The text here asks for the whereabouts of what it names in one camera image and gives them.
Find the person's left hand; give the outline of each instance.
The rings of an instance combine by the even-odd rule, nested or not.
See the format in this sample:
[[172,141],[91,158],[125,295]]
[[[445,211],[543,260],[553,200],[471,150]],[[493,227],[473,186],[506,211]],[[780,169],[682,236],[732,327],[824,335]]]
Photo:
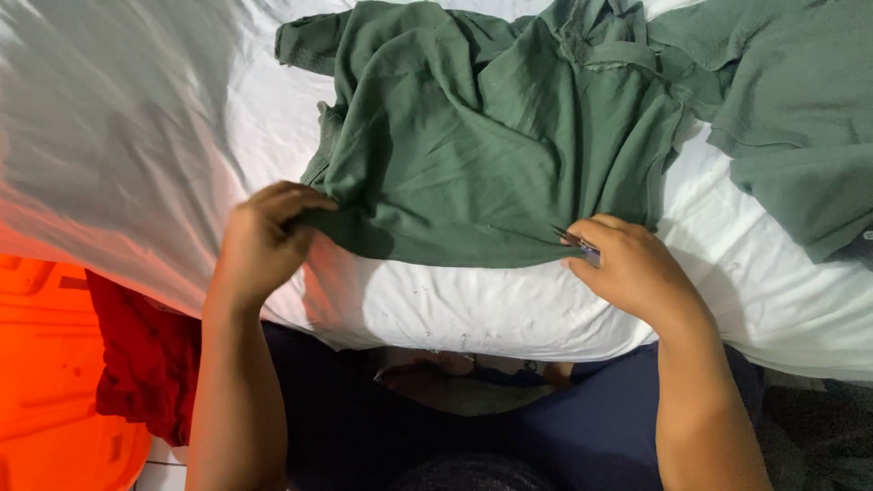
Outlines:
[[300,268],[313,241],[313,228],[296,225],[287,232],[282,225],[312,208],[335,211],[337,204],[309,186],[285,181],[237,205],[224,231],[207,302],[260,310]]

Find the red fabric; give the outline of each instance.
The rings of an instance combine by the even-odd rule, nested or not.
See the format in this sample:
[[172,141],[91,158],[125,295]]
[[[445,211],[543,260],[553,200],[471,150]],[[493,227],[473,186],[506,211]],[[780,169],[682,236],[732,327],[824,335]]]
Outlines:
[[188,444],[200,366],[200,321],[152,307],[141,294],[86,271],[106,368],[97,413],[145,423],[171,446]]

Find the orange container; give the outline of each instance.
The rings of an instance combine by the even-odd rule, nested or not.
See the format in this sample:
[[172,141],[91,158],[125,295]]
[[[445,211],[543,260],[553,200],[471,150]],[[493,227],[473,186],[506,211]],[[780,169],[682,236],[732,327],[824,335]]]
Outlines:
[[85,271],[0,254],[0,491],[127,491],[145,425],[94,411],[103,342]]

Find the white bed sheet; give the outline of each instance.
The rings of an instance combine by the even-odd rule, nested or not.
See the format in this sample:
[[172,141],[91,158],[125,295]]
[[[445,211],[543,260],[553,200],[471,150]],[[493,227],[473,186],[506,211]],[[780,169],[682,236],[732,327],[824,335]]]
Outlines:
[[[549,0],[445,1],[504,18]],[[651,0],[650,17],[695,0]],[[227,210],[296,180],[329,78],[282,67],[275,29],[339,0],[0,0],[0,252],[74,262],[199,315]],[[686,142],[660,236],[755,362],[873,380],[873,273],[810,263]],[[597,360],[655,339],[557,264],[494,270],[356,258],[320,237],[264,316],[338,347]]]

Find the forearm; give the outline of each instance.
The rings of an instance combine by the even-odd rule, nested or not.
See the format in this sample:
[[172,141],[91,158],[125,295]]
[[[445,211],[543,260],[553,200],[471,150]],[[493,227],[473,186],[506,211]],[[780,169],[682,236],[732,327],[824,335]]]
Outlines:
[[186,490],[284,490],[287,444],[258,310],[208,299]]
[[708,312],[688,315],[662,335],[658,374],[656,446],[664,488],[771,489],[752,422]]

